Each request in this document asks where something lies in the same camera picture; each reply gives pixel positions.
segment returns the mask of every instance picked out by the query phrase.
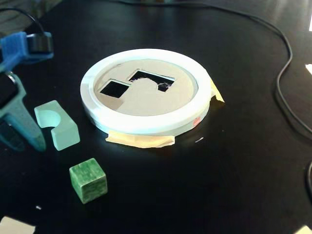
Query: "tape strip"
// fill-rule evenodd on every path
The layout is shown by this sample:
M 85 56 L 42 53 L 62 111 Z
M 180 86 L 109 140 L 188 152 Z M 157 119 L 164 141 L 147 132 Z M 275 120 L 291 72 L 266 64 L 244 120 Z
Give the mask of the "tape strip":
M 211 90 L 212 90 L 212 95 L 211 97 L 215 96 L 215 98 L 218 100 L 218 101 L 222 101 L 222 102 L 225 102 L 223 97 L 221 96 L 221 93 L 219 92 L 219 90 L 217 89 L 215 83 L 213 82 L 212 79 L 210 79 L 210 84 L 211 84 Z
M 139 136 L 109 131 L 106 141 L 138 148 L 161 148 L 175 143 L 174 136 Z

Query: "white ring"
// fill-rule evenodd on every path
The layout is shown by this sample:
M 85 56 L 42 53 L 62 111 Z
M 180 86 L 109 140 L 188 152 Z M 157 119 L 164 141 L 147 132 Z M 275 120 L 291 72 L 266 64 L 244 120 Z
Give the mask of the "white ring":
M 106 71 L 114 66 L 130 60 L 156 59 L 169 62 L 188 71 L 196 80 L 198 90 L 193 99 L 181 108 L 170 113 L 158 116 L 132 116 L 114 111 L 103 105 L 94 93 L 94 83 Z M 163 135 L 173 131 L 179 135 L 189 129 L 176 132 L 184 125 L 192 123 L 196 118 L 199 121 L 205 117 L 211 99 L 210 76 L 207 71 L 195 60 L 168 50 L 137 49 L 120 52 L 106 57 L 93 65 L 84 75 L 80 93 L 86 112 L 94 124 L 108 133 L 114 130 L 128 134 Z

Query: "paper scrap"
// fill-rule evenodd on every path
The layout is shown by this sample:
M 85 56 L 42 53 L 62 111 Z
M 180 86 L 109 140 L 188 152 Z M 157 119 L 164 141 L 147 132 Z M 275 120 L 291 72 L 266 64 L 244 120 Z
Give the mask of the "paper scrap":
M 30 226 L 6 216 L 0 222 L 1 234 L 33 234 L 34 232 L 35 226 Z
M 312 231 L 307 226 L 303 226 L 299 231 L 295 232 L 294 234 L 312 234 Z
M 218 101 L 222 101 L 222 102 L 225 102 L 223 97 L 221 96 L 221 93 L 219 92 L 219 90 L 216 88 L 216 85 L 215 83 L 213 82 L 212 79 L 210 79 L 210 84 L 211 84 L 211 90 L 212 90 L 212 95 L 211 97 L 215 96 L 215 98 L 218 100 Z
M 141 136 L 109 131 L 108 142 L 130 145 L 138 148 L 161 148 L 175 143 L 174 136 Z
M 311 73 L 312 75 L 312 64 L 306 64 L 306 68 L 308 69 L 308 71 Z

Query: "rectangular hole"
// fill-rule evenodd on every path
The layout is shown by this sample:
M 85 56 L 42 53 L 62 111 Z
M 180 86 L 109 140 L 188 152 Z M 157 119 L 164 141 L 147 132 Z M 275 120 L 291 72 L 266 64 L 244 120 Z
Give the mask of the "rectangular hole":
M 172 77 L 159 76 L 152 73 L 147 73 L 143 71 L 137 71 L 129 81 L 133 82 L 137 79 L 148 78 L 158 85 L 158 90 L 166 92 L 167 89 L 174 83 L 175 79 Z
M 100 91 L 100 93 L 111 96 L 111 97 L 119 98 L 124 94 L 124 92 L 127 91 L 128 88 L 129 86 L 126 84 L 122 84 L 122 83 L 111 80 Z

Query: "square hole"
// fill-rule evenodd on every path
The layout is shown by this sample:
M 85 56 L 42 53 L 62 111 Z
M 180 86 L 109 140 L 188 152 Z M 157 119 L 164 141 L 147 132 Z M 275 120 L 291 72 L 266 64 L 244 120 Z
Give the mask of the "square hole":
M 123 95 L 124 92 L 129 88 L 128 85 L 121 84 L 111 80 L 101 91 L 100 93 L 119 98 Z

